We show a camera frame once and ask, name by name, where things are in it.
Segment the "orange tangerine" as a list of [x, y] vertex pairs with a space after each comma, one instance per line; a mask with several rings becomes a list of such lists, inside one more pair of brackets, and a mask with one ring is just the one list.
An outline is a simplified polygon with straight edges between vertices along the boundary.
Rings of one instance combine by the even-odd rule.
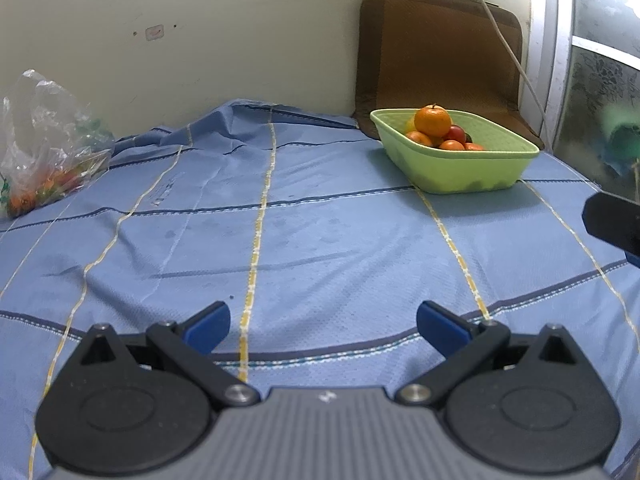
[[413, 123], [416, 126], [416, 130], [427, 136], [443, 138], [449, 132], [452, 121], [443, 107], [431, 104], [416, 111], [413, 116]]

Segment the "black right gripper tip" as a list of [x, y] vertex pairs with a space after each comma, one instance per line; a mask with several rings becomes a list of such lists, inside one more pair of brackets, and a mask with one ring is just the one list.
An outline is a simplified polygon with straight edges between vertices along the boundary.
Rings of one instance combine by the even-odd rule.
[[622, 250], [638, 268], [640, 258], [640, 205], [625, 197], [597, 192], [585, 202], [582, 223], [586, 231]]

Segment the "blue striped bed sheet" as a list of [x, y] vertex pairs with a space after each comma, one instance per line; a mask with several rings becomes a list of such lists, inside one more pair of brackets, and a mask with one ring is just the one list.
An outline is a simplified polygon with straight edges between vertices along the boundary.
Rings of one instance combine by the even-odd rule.
[[424, 300], [518, 333], [564, 325], [622, 415], [608, 458], [639, 474], [639, 272], [590, 236], [596, 188], [548, 154], [512, 188], [418, 192], [344, 117], [234, 101], [122, 139], [85, 188], [1, 222], [1, 474], [48, 470], [44, 387], [96, 323], [137, 333], [214, 301], [214, 360], [250, 383], [383, 386], [438, 362]]

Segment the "green plastic fruit basket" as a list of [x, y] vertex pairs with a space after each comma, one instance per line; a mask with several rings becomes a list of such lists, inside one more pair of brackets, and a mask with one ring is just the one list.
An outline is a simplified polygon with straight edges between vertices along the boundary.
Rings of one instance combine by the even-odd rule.
[[480, 151], [449, 151], [413, 142], [404, 133], [416, 111], [381, 108], [370, 113], [383, 148], [395, 166], [422, 191], [433, 194], [475, 193], [510, 188], [539, 155], [536, 144], [477, 114], [448, 112]]

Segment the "clear plastic fruit bag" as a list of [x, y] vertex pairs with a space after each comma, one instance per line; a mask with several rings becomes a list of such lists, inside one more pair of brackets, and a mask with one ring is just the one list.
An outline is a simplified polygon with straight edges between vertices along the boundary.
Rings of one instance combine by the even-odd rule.
[[114, 146], [88, 106], [26, 70], [1, 101], [2, 216], [24, 216], [83, 188], [106, 170]]

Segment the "orange fruit front in basket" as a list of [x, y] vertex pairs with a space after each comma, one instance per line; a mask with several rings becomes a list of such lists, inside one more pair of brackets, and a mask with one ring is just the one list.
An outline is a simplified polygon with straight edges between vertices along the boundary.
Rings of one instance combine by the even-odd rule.
[[439, 144], [439, 148], [445, 151], [464, 151], [465, 145], [457, 140], [445, 140]]

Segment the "orange fruit in basket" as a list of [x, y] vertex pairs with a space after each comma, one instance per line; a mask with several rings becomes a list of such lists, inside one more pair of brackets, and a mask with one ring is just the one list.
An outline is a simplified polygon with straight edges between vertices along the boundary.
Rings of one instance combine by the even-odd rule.
[[445, 140], [439, 144], [439, 148], [445, 151], [464, 151], [465, 145], [457, 140]]
[[432, 148], [434, 146], [432, 139], [429, 136], [427, 136], [425, 133], [422, 133], [420, 131], [416, 131], [416, 130], [409, 131], [406, 133], [406, 137], [416, 144], [428, 146], [429, 148]]

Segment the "green blurred object at window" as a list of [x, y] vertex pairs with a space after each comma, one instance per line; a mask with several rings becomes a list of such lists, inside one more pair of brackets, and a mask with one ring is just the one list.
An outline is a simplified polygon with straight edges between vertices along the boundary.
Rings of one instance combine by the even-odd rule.
[[639, 110], [630, 105], [608, 104], [599, 116], [602, 132], [600, 159], [616, 174], [629, 174], [639, 159]]

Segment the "red fruit in basket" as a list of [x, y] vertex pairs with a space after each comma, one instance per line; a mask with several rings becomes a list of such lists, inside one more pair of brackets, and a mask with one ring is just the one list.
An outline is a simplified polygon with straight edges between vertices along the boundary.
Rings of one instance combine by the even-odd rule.
[[461, 144], [465, 144], [466, 142], [468, 142], [468, 136], [466, 135], [466, 132], [464, 131], [463, 128], [461, 128], [458, 125], [452, 125], [446, 136], [444, 136], [444, 140], [445, 141], [457, 141]]

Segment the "orange fruit left in basket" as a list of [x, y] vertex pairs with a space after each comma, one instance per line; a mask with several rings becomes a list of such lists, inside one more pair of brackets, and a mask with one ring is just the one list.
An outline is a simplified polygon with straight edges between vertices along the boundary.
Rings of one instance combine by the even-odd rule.
[[416, 130], [409, 131], [406, 133], [406, 137], [416, 144], [428, 146], [429, 148], [432, 148], [434, 146], [432, 139], [429, 136], [427, 136], [425, 133], [422, 133], [420, 131], [416, 131]]

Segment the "yellow fruit in basket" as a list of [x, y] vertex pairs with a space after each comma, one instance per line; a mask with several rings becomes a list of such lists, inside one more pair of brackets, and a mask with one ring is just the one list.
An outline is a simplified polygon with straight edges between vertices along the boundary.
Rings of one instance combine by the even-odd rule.
[[405, 124], [405, 129], [404, 129], [404, 133], [409, 133], [411, 131], [416, 131], [416, 125], [414, 124], [414, 117], [411, 116], [406, 124]]

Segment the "brown seat cushion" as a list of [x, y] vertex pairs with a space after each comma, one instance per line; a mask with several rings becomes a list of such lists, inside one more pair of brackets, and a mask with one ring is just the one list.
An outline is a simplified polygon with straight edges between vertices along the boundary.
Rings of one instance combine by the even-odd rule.
[[372, 110], [437, 104], [483, 116], [533, 144], [521, 116], [523, 35], [514, 14], [476, 0], [362, 0], [355, 113], [375, 138]]

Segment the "window frame with patterned glass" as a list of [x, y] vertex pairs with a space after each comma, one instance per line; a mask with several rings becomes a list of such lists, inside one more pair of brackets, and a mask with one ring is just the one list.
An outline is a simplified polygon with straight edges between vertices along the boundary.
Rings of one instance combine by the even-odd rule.
[[639, 197], [639, 159], [619, 176], [600, 159], [601, 110], [639, 109], [639, 0], [530, 0], [523, 115], [547, 150], [605, 191]]

